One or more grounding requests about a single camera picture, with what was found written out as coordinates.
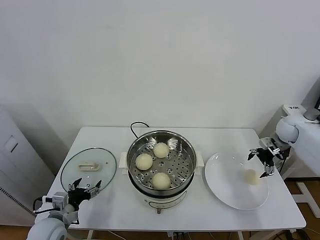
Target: metal rim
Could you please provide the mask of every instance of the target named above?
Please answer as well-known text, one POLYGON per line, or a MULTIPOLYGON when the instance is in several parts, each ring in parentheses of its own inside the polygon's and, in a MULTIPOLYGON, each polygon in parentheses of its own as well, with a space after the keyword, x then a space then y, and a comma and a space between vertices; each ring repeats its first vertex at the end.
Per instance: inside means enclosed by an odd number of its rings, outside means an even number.
MULTIPOLYGON (((192 144, 182 135, 180 135, 179 133, 176 133, 176 132, 173 132, 173 131, 169 131, 169 130, 154 130, 154 131, 149 131, 149 132, 146 132, 144 134, 142 134, 140 137, 138 137, 136 140, 133 141, 133 143, 130 145, 129 147, 129 150, 128 150, 128 153, 130 151, 130 149, 132 149, 132 147, 136 144, 136 142, 138 142, 140 139, 144 138, 145 136, 147 135, 150 135, 150 134, 153 134, 153 133, 170 133, 172 135, 174 135, 175 137, 178 137, 178 138, 181 138, 182 140, 184 140, 189 146, 191 146, 191 149, 192 149, 192 152, 195 156, 195 166, 193 166, 193 171, 192 173, 190 174, 190 176, 188 178, 185 179, 185 183, 189 184, 189 182, 192 181, 193 179, 193 175, 195 173, 195 170, 196 170, 196 165, 197 165, 197 155, 196 155, 196 151, 195 149, 193 148, 192 144)), ((130 169, 130 166, 128 166, 128 172, 131 176, 133 176, 133 172, 131 172, 131 169, 130 169)), ((146 185, 143 185, 144 188, 147 188, 147 189, 150 189, 150 190, 155 190, 154 188, 152 187, 149 187, 149 186, 146 186, 146 185)), ((167 190, 174 190, 174 189, 177 189, 177 188, 180 188, 181 185, 177 185, 175 187, 172 187, 172 188, 169 188, 169 189, 166 189, 166 190, 157 190, 158 192, 166 192, 167 190)))
POLYGON ((138 187, 138 186, 136 185, 135 181, 133 180, 133 177, 131 176, 131 174, 130 174, 130 172, 129 172, 129 170, 128 170, 129 179, 130 179, 132 185, 135 187, 135 189, 137 189, 140 193, 142 193, 142 194, 144 194, 144 195, 146 195, 146 196, 148 196, 148 197, 150 197, 150 198, 154 198, 154 199, 169 199, 169 198, 173 198, 173 197, 175 197, 175 196, 183 193, 183 192, 189 187, 189 185, 191 184, 191 182, 192 182, 192 180, 193 180, 193 178, 194 178, 194 175, 195 175, 195 173, 193 173, 193 174, 191 175, 190 181, 186 182, 185 187, 182 188, 180 191, 178 191, 178 192, 176 192, 176 193, 174 193, 174 194, 171 194, 171 195, 162 196, 162 195, 152 195, 152 194, 150 194, 150 193, 148 193, 148 192, 146 192, 146 191, 143 191, 140 187, 138 187))
POLYGON ((109 153, 112 155, 112 157, 114 158, 114 160, 115 160, 115 171, 114 171, 114 173, 113 173, 113 175, 112 175, 109 183, 108 183, 104 188, 106 188, 106 187, 111 183, 111 181, 114 179, 114 177, 115 177, 115 175, 116 175, 116 172, 117 172, 117 169, 118 169, 118 166, 117 166, 118 164, 117 164, 117 160, 116 160, 115 156, 112 154, 112 152, 110 152, 109 150, 107 150, 107 149, 105 149, 105 148, 102 148, 102 147, 89 147, 89 148, 86 148, 86 149, 78 152, 77 154, 73 155, 73 156, 66 162, 66 164, 63 166, 63 169, 62 169, 61 174, 60 174, 60 184, 61 184, 63 190, 65 190, 66 192, 68 192, 68 190, 65 189, 64 185, 62 184, 62 173, 64 172, 65 167, 67 166, 67 164, 68 164, 75 156, 81 154, 81 153, 84 152, 84 151, 90 150, 90 149, 101 149, 101 150, 105 150, 105 151, 109 152, 109 153))

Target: steamed bun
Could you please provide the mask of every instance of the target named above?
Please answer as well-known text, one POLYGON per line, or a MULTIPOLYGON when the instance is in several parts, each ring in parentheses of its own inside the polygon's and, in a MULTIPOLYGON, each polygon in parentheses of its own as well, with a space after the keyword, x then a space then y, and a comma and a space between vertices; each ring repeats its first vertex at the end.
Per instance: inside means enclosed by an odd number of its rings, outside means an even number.
POLYGON ((159 172, 153 176, 152 185, 156 190, 166 190, 170 188, 170 177, 164 172, 159 172))
POLYGON ((253 169, 248 169, 245 171, 244 180, 250 185, 257 185, 259 183, 257 172, 253 169))
POLYGON ((157 158, 163 159, 168 156, 169 147, 167 144, 159 142, 154 146, 153 153, 157 158))
POLYGON ((147 153, 142 153, 135 159, 135 166, 142 171, 151 168, 152 163, 152 157, 147 153))

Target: black power cord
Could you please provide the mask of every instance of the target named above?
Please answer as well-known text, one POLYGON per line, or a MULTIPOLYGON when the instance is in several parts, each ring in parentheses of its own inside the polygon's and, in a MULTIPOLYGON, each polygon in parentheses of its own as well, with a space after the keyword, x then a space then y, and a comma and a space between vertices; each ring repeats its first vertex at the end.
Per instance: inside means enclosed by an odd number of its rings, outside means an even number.
POLYGON ((143 125, 146 125, 147 128, 150 128, 149 125, 146 124, 146 123, 143 122, 143 121, 135 121, 135 122, 131 123, 130 129, 131 129, 131 132, 133 133, 133 135, 134 135, 136 138, 138 138, 138 136, 137 136, 137 134, 134 132, 134 130, 132 129, 132 126, 135 125, 135 124, 143 124, 143 125))
POLYGON ((286 160, 287 160, 287 159, 283 160, 283 162, 282 162, 282 164, 281 164, 281 167, 280 167, 279 173, 281 173, 282 169, 284 168, 284 165, 285 165, 286 160))
POLYGON ((43 213, 54 211, 54 210, 60 211, 60 208, 58 208, 58 207, 50 208, 50 209, 46 209, 46 210, 43 210, 43 211, 34 211, 33 213, 34 214, 43 214, 43 213))
POLYGON ((42 203, 42 197, 38 197, 33 201, 33 205, 32 205, 32 210, 35 211, 36 210, 36 202, 39 201, 42 203))

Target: white table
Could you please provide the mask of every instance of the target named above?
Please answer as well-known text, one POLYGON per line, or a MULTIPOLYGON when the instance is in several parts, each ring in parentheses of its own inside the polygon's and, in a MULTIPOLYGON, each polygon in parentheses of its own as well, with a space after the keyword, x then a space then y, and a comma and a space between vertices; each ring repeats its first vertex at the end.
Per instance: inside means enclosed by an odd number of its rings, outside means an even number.
MULTIPOLYGON (((160 128, 134 128, 139 136, 160 128)), ((222 128, 166 128, 186 137, 195 150, 201 151, 204 163, 215 153, 234 151, 247 156, 249 149, 259 147, 259 138, 253 129, 222 128)), ((48 195, 63 192, 60 175, 63 166, 81 150, 100 147, 111 151, 118 164, 121 152, 126 152, 135 140, 128 127, 83 127, 66 156, 48 195)), ((254 164, 263 165, 255 157, 254 164)), ((116 231, 268 231, 259 232, 251 240, 270 238, 284 229, 300 229, 306 221, 298 209, 281 176, 276 171, 268 177, 269 197, 255 210, 237 210, 221 202, 209 189, 204 174, 195 175, 187 190, 186 198, 177 206, 163 210, 161 214, 144 205, 137 197, 127 175, 117 169, 112 182, 90 201, 84 201, 78 212, 79 225, 72 229, 116 231)), ((51 208, 45 203, 42 209, 51 208)), ((46 218, 43 213, 35 222, 46 218)))

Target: glass lid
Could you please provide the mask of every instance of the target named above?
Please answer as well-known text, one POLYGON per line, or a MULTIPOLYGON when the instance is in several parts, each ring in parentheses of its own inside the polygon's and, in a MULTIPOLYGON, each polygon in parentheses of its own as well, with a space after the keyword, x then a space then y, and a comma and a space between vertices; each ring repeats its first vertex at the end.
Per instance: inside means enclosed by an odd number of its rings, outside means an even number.
POLYGON ((92 188, 100 180, 100 190, 104 189, 112 180, 117 170, 114 155, 103 148, 88 148, 74 155, 64 166, 60 181, 67 192, 69 184, 82 178, 79 188, 92 188))

